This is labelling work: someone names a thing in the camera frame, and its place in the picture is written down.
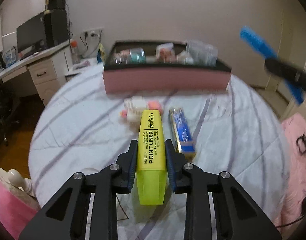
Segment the rose gold metallic cup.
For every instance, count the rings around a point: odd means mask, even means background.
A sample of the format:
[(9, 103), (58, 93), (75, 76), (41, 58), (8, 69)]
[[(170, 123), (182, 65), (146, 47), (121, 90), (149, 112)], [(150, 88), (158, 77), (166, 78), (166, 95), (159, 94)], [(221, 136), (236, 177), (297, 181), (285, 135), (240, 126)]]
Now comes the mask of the rose gold metallic cup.
[(171, 63), (176, 61), (173, 43), (164, 43), (156, 46), (156, 59), (158, 62)]

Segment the black speaker box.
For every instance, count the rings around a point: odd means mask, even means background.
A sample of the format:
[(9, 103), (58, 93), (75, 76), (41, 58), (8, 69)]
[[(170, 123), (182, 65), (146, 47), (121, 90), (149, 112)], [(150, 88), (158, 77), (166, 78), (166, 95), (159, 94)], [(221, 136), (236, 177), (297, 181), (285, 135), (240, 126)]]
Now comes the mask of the black speaker box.
[(46, 0), (48, 10), (65, 10), (65, 0)]

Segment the white wall power strip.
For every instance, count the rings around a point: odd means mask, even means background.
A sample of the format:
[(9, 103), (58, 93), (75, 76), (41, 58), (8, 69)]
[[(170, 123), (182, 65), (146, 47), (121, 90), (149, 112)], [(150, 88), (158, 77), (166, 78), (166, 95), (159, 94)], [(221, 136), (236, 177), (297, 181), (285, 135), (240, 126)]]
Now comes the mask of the white wall power strip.
[(83, 30), (82, 33), (85, 34), (87, 33), (88, 36), (101, 36), (103, 33), (104, 27), (97, 27), (97, 28), (92, 28), (92, 29), (87, 29)]

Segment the yellow highlighter pen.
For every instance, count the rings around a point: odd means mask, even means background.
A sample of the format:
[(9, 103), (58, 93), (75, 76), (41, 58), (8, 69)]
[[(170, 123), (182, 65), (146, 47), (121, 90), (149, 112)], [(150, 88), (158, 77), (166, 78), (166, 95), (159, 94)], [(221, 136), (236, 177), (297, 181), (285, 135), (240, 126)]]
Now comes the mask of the yellow highlighter pen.
[(162, 205), (167, 168), (161, 114), (156, 109), (142, 113), (136, 178), (140, 204)]

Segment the clear glass jar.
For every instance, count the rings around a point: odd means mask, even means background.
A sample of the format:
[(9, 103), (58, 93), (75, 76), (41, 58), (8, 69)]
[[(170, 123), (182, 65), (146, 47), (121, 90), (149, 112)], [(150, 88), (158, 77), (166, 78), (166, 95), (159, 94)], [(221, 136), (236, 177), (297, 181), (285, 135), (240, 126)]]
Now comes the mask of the clear glass jar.
[(132, 62), (131, 51), (129, 49), (122, 50), (119, 53), (115, 53), (113, 57), (115, 64), (129, 64)]

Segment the clear plastic case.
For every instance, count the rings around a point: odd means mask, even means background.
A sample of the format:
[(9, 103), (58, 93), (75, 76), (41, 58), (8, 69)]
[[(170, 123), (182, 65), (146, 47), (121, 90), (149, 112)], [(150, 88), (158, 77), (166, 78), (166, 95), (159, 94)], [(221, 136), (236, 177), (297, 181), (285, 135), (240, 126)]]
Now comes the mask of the clear plastic case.
[(215, 66), (218, 58), (218, 49), (211, 44), (198, 40), (187, 41), (187, 52), (193, 58), (194, 64)]

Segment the white bed post knob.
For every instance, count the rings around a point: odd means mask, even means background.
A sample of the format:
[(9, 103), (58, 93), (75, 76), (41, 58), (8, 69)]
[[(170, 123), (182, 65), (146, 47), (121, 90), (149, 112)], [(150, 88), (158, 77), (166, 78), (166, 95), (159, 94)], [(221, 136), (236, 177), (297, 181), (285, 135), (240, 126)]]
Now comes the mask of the white bed post knob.
[(31, 179), (23, 178), (22, 175), (15, 169), (8, 171), (8, 180), (14, 186), (23, 190), (28, 195), (36, 198), (35, 190)]

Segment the white round toy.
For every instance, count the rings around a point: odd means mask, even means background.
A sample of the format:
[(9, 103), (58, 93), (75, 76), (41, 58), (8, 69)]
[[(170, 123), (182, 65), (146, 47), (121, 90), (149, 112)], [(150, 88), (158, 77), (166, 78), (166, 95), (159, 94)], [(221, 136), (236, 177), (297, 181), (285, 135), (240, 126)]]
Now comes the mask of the white round toy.
[(181, 64), (194, 64), (194, 59), (186, 50), (182, 51), (176, 56), (177, 62)]

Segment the white round bed sheet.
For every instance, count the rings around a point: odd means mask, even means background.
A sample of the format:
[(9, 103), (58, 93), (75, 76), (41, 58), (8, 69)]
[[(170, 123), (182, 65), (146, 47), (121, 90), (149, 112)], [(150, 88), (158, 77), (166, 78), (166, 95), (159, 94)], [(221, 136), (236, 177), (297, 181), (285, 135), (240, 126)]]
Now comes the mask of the white round bed sheet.
[[(40, 205), (75, 173), (102, 170), (138, 138), (121, 116), (126, 94), (107, 95), (102, 65), (68, 81), (53, 96), (36, 126), (29, 171)], [(290, 173), (289, 146), (280, 122), (261, 96), (236, 76), (226, 93), (207, 91), (143, 93), (163, 106), (163, 133), (172, 137), (170, 107), (184, 110), (195, 141), (193, 163), (206, 172), (228, 171), (275, 220)], [(186, 197), (165, 193), (164, 204), (142, 206), (137, 189), (121, 195), (120, 239), (182, 239)]]

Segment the snack bag blue yellow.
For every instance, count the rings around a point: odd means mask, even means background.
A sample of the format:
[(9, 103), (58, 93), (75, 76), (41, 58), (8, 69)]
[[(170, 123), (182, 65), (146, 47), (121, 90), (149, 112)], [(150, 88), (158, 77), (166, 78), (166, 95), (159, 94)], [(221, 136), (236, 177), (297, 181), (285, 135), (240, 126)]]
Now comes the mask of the snack bag blue yellow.
[(98, 63), (105, 63), (106, 61), (106, 51), (105, 51), (105, 47), (103, 46), (103, 44), (100, 42), (99, 43), (99, 47), (98, 47), (98, 51), (97, 51), (97, 62)]

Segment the pink bed headboard cushion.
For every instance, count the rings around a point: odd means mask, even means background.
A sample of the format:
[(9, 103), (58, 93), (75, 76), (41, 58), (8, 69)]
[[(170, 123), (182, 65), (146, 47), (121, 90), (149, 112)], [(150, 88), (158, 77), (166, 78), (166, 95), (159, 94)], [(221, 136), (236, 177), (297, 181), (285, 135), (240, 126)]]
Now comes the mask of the pink bed headboard cushion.
[(19, 239), (37, 211), (14, 196), (0, 181), (0, 222), (14, 239)]

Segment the black office chair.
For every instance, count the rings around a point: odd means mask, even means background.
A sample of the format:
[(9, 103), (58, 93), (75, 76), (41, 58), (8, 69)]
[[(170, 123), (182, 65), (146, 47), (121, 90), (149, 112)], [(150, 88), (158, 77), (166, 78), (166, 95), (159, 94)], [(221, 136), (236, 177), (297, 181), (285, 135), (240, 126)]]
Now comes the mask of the black office chair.
[(9, 145), (6, 137), (13, 125), (18, 125), (19, 121), (14, 119), (14, 114), (20, 104), (20, 100), (12, 92), (0, 86), (0, 144)]

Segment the blue gold rectangular box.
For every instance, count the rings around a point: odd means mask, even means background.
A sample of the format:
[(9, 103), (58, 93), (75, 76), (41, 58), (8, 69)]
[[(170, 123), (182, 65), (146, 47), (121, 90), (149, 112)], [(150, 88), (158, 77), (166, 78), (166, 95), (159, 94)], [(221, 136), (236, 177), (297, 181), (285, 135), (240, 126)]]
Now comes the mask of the blue gold rectangular box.
[(169, 122), (176, 152), (183, 154), (186, 159), (192, 160), (196, 155), (195, 143), (181, 107), (170, 107)]

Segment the black computer monitor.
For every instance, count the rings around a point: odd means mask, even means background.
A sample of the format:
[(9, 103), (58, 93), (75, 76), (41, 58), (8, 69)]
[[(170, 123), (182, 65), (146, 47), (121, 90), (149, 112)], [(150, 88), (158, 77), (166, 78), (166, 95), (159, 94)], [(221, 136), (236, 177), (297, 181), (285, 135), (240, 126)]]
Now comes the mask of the black computer monitor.
[(44, 50), (47, 48), (44, 12), (41, 12), (29, 19), (17, 30), (17, 50), (22, 52), (25, 49), (33, 46), (34, 50)]

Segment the black computer tower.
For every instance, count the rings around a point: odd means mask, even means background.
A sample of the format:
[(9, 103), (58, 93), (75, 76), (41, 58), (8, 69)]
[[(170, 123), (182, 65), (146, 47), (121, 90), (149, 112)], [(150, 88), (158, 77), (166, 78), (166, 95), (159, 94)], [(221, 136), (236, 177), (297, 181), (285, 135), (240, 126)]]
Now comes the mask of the black computer tower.
[(52, 48), (69, 40), (67, 12), (53, 10), (44, 15), (47, 48)]

